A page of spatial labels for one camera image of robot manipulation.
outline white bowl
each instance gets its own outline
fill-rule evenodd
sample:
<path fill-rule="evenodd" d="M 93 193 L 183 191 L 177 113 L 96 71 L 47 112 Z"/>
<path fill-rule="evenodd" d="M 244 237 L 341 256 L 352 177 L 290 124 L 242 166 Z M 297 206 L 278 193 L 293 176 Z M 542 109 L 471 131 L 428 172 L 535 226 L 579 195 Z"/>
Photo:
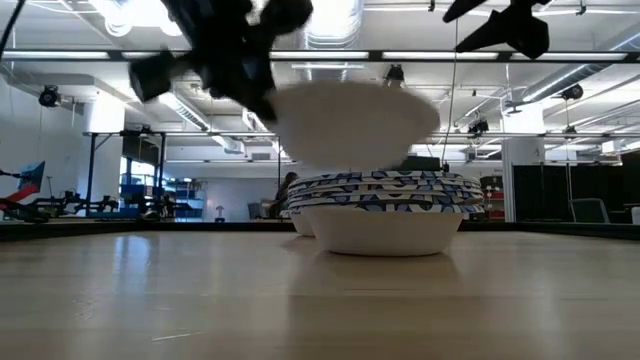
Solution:
<path fill-rule="evenodd" d="M 464 213 L 365 211 L 344 206 L 302 209 L 320 246 L 370 256 L 419 256 L 444 251 Z"/>
<path fill-rule="evenodd" d="M 309 220 L 302 213 L 291 213 L 291 222 L 293 222 L 293 226 L 296 228 L 296 232 L 302 236 L 313 237 L 313 229 L 311 228 L 311 224 Z"/>

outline cable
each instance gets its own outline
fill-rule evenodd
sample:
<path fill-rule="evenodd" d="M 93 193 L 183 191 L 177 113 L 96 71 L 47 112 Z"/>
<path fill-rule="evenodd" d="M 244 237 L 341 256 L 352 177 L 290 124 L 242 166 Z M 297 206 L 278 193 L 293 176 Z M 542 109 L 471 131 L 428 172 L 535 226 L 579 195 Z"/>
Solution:
<path fill-rule="evenodd" d="M 13 32 L 13 27 L 18 20 L 18 16 L 24 7 L 24 4 L 27 0 L 18 0 L 16 7 L 13 9 L 13 13 L 11 14 L 11 18 L 9 18 L 9 22 L 4 27 L 4 32 L 2 33 L 2 39 L 0 40 L 0 60 L 2 60 L 2 55 L 4 54 L 4 48 L 7 47 L 7 42 L 9 41 L 9 36 Z"/>
<path fill-rule="evenodd" d="M 88 10 L 88 11 L 78 11 L 78 10 L 58 10 L 58 9 L 53 9 L 44 5 L 40 5 L 40 4 L 34 4 L 32 2 L 27 3 L 31 6 L 35 6 L 37 8 L 43 9 L 43 10 L 47 10 L 47 11 L 51 11 L 51 12 L 55 12 L 55 13 L 60 13 L 60 14 L 100 14 L 99 11 L 97 10 Z"/>
<path fill-rule="evenodd" d="M 456 20 L 456 41 L 458 43 L 458 20 Z M 458 53 L 453 53 L 453 79 L 451 80 L 451 101 L 449 102 L 449 126 L 447 127 L 447 134 L 444 138 L 444 146 L 442 147 L 442 164 L 444 164 L 444 156 L 447 152 L 447 141 L 449 140 L 449 132 L 451 131 L 451 124 L 453 120 L 453 99 L 456 91 L 456 70 L 458 68 Z"/>

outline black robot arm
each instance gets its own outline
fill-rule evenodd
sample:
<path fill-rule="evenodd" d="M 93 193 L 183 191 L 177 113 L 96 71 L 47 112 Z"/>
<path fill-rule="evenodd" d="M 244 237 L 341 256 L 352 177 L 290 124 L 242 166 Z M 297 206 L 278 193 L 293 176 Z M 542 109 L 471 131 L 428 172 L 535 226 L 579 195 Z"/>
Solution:
<path fill-rule="evenodd" d="M 250 0 L 162 0 L 191 44 L 175 57 L 163 51 L 132 62 L 131 85 L 142 101 L 171 89 L 171 78 L 191 69 L 214 98 L 228 97 L 265 120 L 275 114 L 264 95 L 275 88 L 269 51 L 277 36 L 301 28 L 311 0 L 270 0 L 258 24 L 249 24 Z"/>

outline ceiling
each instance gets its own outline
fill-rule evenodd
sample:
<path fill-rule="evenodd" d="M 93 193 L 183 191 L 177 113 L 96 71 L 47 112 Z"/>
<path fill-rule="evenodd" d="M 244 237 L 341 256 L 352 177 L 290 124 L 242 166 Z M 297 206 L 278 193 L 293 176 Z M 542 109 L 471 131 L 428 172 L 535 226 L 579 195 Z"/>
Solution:
<path fill-rule="evenodd" d="M 436 12 L 424 10 L 428 1 L 410 0 L 367 0 L 355 49 L 383 50 L 450 50 L 455 44 L 482 25 L 487 17 L 482 12 L 501 10 L 510 0 L 489 0 L 478 10 L 480 15 L 467 15 L 458 23 L 444 24 L 443 12 L 451 1 L 436 1 Z M 554 51 L 593 51 L 607 48 L 610 39 L 625 29 L 640 24 L 635 13 L 640 12 L 640 3 L 635 0 L 591 0 L 588 11 L 582 16 L 562 12 L 575 12 L 580 0 L 556 0 L 547 8 L 538 7 L 540 16 L 549 24 L 551 32 L 551 50 Z M 15 1 L 0 2 L 0 22 L 5 23 Z M 293 34 L 278 40 L 278 49 L 299 49 L 302 46 L 299 34 Z M 28 2 L 15 28 L 9 47 L 38 49 L 127 49 L 155 50 L 188 49 L 188 43 L 181 36 L 165 35 L 157 27 L 134 27 L 127 35 L 114 37 L 105 29 L 104 17 L 96 13 L 89 1 L 31 0 Z M 495 49 L 507 49 L 497 46 Z M 300 64 L 274 63 L 274 77 L 279 86 L 305 81 L 305 70 L 294 67 Z M 389 64 L 351 63 L 356 69 L 350 69 L 348 79 L 358 81 L 382 81 Z M 536 84 L 549 74 L 562 69 L 562 64 L 472 64 L 460 63 L 405 63 L 405 82 L 411 91 L 424 96 L 440 107 L 443 129 L 451 118 L 452 122 L 461 119 L 469 110 L 486 98 L 504 89 L 522 89 Z M 142 106 L 129 87 L 127 66 L 125 63 L 98 62 L 16 62 L 3 64 L 5 72 L 16 75 L 16 81 L 24 86 L 40 85 L 36 80 L 43 74 L 79 74 L 92 76 L 114 91 L 129 99 L 135 105 L 135 116 L 128 117 L 129 122 L 149 123 L 155 128 L 171 130 L 190 130 L 183 120 L 168 107 L 154 103 Z M 583 98 L 603 91 L 640 73 L 640 65 L 614 65 L 580 84 L 585 90 Z M 232 101 L 216 101 L 200 89 L 200 81 L 195 74 L 177 78 L 174 91 L 193 106 L 199 113 L 211 118 L 216 128 L 221 130 L 244 131 L 246 125 L 241 121 L 242 108 Z M 98 88 L 74 90 L 72 86 L 67 94 L 81 100 L 90 98 Z M 617 106 L 640 99 L 640 81 L 630 82 L 606 95 L 594 98 L 582 106 L 560 111 L 564 102 L 557 99 L 543 100 L 545 107 L 545 127 L 548 130 L 561 129 L 567 122 L 574 122 L 589 116 L 605 114 Z M 638 122 L 640 129 L 640 110 L 631 109 L 620 116 L 598 122 L 587 128 L 588 131 L 606 131 L 614 127 L 631 126 Z M 499 130 L 501 112 L 498 109 L 483 114 L 491 128 Z M 638 129 L 629 127 L 628 131 Z M 203 140 L 194 139 L 196 144 Z"/>

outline person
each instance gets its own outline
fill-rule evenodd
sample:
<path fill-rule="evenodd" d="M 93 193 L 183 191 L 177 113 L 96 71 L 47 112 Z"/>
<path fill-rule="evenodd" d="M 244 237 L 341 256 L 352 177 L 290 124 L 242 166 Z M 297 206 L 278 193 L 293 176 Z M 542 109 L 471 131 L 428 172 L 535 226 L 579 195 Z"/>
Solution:
<path fill-rule="evenodd" d="M 289 172 L 284 177 L 284 181 L 280 185 L 278 192 L 276 193 L 275 203 L 269 207 L 269 218 L 276 218 L 280 215 L 282 210 L 287 208 L 287 191 L 289 189 L 289 185 L 292 182 L 298 179 L 298 174 L 294 172 Z"/>

